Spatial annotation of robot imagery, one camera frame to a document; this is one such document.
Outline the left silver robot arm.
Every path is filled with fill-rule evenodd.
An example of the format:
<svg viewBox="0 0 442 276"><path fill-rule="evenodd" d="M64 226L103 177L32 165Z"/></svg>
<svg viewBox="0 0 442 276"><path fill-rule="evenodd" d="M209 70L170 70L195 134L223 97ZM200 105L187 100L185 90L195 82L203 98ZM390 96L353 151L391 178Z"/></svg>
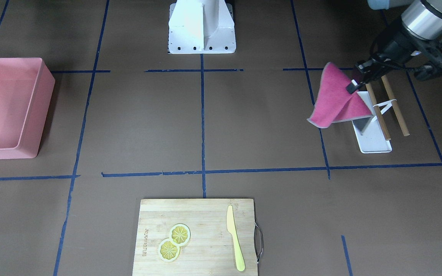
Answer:
<svg viewBox="0 0 442 276"><path fill-rule="evenodd" d="M412 72L416 80L442 76L442 0L414 0L373 41L369 58L358 61L346 87L353 94L391 70Z"/></svg>

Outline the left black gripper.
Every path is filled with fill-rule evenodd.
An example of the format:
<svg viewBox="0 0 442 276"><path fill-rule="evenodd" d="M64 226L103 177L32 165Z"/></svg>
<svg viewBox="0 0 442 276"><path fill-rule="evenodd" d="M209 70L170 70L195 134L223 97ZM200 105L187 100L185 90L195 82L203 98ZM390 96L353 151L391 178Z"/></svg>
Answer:
<svg viewBox="0 0 442 276"><path fill-rule="evenodd" d="M374 39L374 58L355 64L346 91L353 94L366 84L379 79L383 71L422 71L421 66L405 68L405 63L412 59L412 53L419 50L422 42L422 39L412 35L404 27L385 29Z"/></svg>

